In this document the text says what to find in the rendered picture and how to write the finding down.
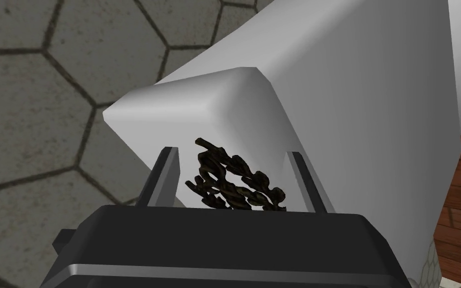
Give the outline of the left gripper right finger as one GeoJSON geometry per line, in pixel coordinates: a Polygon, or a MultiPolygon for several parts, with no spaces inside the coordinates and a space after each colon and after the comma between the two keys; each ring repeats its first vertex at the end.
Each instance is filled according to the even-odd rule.
{"type": "Polygon", "coordinates": [[[289,201],[290,211],[325,214],[327,208],[321,199],[306,161],[297,151],[286,153],[286,184],[288,193],[295,196],[289,201]]]}

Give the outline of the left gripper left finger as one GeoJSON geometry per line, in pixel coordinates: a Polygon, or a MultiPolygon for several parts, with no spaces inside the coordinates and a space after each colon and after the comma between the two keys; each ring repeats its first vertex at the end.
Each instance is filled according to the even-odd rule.
{"type": "Polygon", "coordinates": [[[164,147],[145,182],[135,207],[173,207],[180,180],[178,147],[164,147]]]}

